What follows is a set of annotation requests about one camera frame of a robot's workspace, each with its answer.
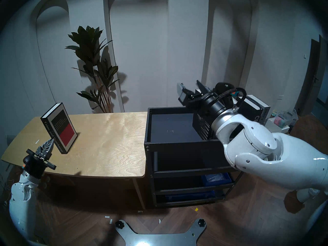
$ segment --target shelf frame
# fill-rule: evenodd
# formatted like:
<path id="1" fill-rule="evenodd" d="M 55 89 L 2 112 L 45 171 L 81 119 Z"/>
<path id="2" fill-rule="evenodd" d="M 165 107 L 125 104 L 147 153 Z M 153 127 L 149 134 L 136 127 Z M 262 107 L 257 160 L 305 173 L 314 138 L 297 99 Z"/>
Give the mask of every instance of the shelf frame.
<path id="1" fill-rule="evenodd" d="M 217 173 L 229 173 L 236 172 L 238 170 L 234 169 L 229 165 L 224 159 L 227 165 L 216 167 L 216 168 L 201 168 L 201 169 L 187 169 L 187 170 L 169 170 L 169 171 L 154 171 L 154 152 L 188 152 L 188 150 L 203 150 L 203 149 L 212 149 L 217 150 L 222 146 L 221 142 L 218 139 L 210 140 L 199 140 L 194 142 L 169 142 L 169 143 L 160 143 L 152 142 L 151 140 L 151 125 L 152 125 L 152 115 L 153 114 L 191 114 L 192 110 L 185 107 L 168 107 L 168 108 L 149 108 L 147 115 L 147 124 L 146 124 L 146 133 L 145 133 L 145 154 L 146 154 L 146 164 L 147 164 L 147 177 L 150 182 L 150 188 L 152 192 L 152 200 L 155 207 L 170 207 L 170 206 L 180 206 L 180 205 L 195 205 L 201 203 L 215 202 L 218 200 L 223 200 L 232 190 L 235 184 L 239 181 L 243 172 L 240 172 L 235 181 L 228 184 L 215 185 L 215 186 L 204 186 L 204 187 L 194 187 L 194 188 L 183 188 L 183 189 L 162 189 L 156 190 L 154 178 L 172 178 L 172 177 L 184 177 L 184 176 L 202 176 L 202 175 L 211 175 Z M 206 199 L 197 199 L 197 200 L 188 200 L 188 201 L 174 201 L 174 202 L 157 202 L 156 196 L 166 195 L 166 194 L 180 194 L 180 193 L 195 193 L 195 192 L 204 192 L 211 190 L 222 190 L 229 189 L 226 194 L 218 196 L 215 198 L 206 198 Z"/>

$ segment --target black shelf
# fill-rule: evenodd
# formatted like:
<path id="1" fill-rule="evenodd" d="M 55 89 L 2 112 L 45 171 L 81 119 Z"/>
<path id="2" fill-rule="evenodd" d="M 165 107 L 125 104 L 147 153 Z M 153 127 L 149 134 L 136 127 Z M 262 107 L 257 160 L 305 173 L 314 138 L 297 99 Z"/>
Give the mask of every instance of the black shelf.
<path id="1" fill-rule="evenodd" d="M 179 206 L 179 205 L 196 205 L 203 204 L 207 202 L 215 202 L 218 200 L 225 199 L 225 196 L 218 196 L 214 198 L 204 198 L 198 200 L 188 200 L 188 201 L 176 201 L 176 202 L 159 202 L 157 203 L 157 207 L 168 207 L 168 206 Z"/>
<path id="2" fill-rule="evenodd" d="M 222 200 L 242 175 L 232 183 L 204 186 L 201 175 L 236 172 L 226 161 L 218 139 L 202 140 L 192 126 L 193 111 L 185 107 L 149 108 L 145 135 L 148 177 L 156 207 L 179 206 Z M 221 196 L 167 201 L 165 195 L 220 191 Z"/>

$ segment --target wooden table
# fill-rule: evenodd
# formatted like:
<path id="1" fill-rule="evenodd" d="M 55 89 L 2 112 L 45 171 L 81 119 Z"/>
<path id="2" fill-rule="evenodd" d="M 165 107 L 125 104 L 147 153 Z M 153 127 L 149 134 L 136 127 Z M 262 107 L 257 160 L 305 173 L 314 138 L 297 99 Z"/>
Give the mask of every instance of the wooden table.
<path id="1" fill-rule="evenodd" d="M 53 147 L 46 173 L 68 176 L 130 178 L 145 208 L 136 178 L 146 170 L 144 149 L 147 112 L 70 115 L 78 134 L 68 154 Z M 36 151 L 50 136 L 40 117 L 33 118 L 6 149 L 1 159 L 23 165 L 26 150 Z"/>

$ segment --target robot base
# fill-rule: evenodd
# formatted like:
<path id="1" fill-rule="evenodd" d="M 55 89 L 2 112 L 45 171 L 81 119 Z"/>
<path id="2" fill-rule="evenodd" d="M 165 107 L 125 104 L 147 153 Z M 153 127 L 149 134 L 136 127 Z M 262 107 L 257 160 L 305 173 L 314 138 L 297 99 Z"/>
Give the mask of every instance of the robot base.
<path id="1" fill-rule="evenodd" d="M 206 228 L 206 222 L 203 219 L 197 219 L 189 228 L 182 234 L 136 234 L 125 223 L 124 220 L 119 220 L 115 223 L 117 232 L 123 237 L 126 245 L 131 246 L 196 246 L 198 237 Z"/>

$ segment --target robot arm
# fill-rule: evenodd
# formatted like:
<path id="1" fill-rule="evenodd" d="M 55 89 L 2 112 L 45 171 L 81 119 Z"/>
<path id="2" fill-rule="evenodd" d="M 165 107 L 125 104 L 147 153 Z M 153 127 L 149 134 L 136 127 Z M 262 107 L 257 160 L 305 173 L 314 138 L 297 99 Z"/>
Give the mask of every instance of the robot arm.
<path id="1" fill-rule="evenodd" d="M 53 149 L 53 139 L 39 146 L 36 152 L 27 149 L 28 155 L 24 158 L 24 170 L 19 182 L 12 186 L 12 197 L 9 201 L 9 213 L 15 227 L 27 239 L 33 240 L 35 228 L 36 191 L 41 176 L 49 167 L 55 170 L 56 166 L 48 160 Z"/>
<path id="2" fill-rule="evenodd" d="M 179 101 L 196 110 L 211 125 L 216 137 L 223 144 L 225 158 L 232 167 L 285 188 L 315 188 L 328 191 L 327 155 L 298 138 L 271 133 L 258 122 L 238 114 L 239 107 L 229 105 L 224 100 L 230 93 L 235 92 L 236 88 L 226 91 L 223 88 L 222 93 L 218 93 L 217 86 L 220 83 L 213 91 L 199 81 L 197 84 L 200 90 L 207 90 L 206 94 L 198 94 L 198 97 L 212 95 L 215 102 L 210 103 L 204 98 L 198 98 L 196 103 L 193 93 L 185 91 L 182 84 L 178 84 L 178 90 L 181 89 Z M 246 96 L 245 90 L 241 90 L 243 96 Z M 244 129 L 230 141 L 232 131 L 239 124 L 242 124 Z"/>

